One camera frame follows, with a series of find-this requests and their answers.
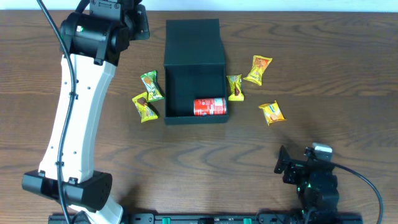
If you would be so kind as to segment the yellow biscuit packet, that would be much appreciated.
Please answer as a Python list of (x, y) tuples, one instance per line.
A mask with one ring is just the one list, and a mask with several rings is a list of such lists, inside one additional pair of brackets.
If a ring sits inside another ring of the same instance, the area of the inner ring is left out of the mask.
[(280, 110), (277, 100), (275, 100), (273, 103), (265, 103), (260, 105), (259, 109), (262, 110), (268, 126), (270, 126), (272, 123), (286, 120)]

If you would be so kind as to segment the yellow-green snack packet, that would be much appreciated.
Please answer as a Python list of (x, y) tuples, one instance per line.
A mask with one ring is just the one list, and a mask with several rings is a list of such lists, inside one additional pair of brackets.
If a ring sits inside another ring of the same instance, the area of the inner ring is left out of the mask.
[(231, 90), (231, 94), (228, 97), (229, 101), (244, 101), (244, 95), (242, 93), (241, 85), (242, 75), (228, 75), (228, 83)]

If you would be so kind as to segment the red Pringles can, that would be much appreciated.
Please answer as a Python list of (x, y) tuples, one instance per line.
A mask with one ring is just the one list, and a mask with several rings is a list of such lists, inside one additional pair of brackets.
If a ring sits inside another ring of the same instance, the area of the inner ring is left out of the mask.
[(226, 114), (225, 98), (195, 99), (193, 102), (195, 116), (212, 116)]

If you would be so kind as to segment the yellow orange snack packet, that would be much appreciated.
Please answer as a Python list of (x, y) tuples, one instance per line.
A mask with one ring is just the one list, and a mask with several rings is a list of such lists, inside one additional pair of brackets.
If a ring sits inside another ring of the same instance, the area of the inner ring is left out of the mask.
[(259, 86), (262, 85), (262, 76), (273, 58), (254, 55), (252, 58), (252, 69), (243, 79)]

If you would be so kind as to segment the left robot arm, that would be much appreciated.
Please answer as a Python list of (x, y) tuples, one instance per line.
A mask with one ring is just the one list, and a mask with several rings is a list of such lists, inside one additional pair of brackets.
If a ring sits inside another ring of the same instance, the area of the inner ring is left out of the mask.
[(58, 202), (88, 223), (120, 223), (112, 175), (95, 170), (94, 151), (104, 98), (121, 52), (149, 38), (140, 0), (81, 1), (53, 31), (62, 51), (62, 84), (48, 148), (22, 188)]

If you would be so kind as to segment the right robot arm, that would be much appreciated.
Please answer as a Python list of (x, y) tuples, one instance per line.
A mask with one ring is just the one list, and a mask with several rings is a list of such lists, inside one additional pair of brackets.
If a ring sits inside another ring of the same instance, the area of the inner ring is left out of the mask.
[(315, 142), (305, 148), (307, 160), (300, 161), (291, 158), (285, 146), (280, 147), (274, 172), (283, 175), (283, 183), (296, 186), (302, 206), (301, 212), (294, 212), (284, 223), (331, 223), (335, 218), (340, 195), (335, 167), (329, 164), (332, 152), (330, 146)]

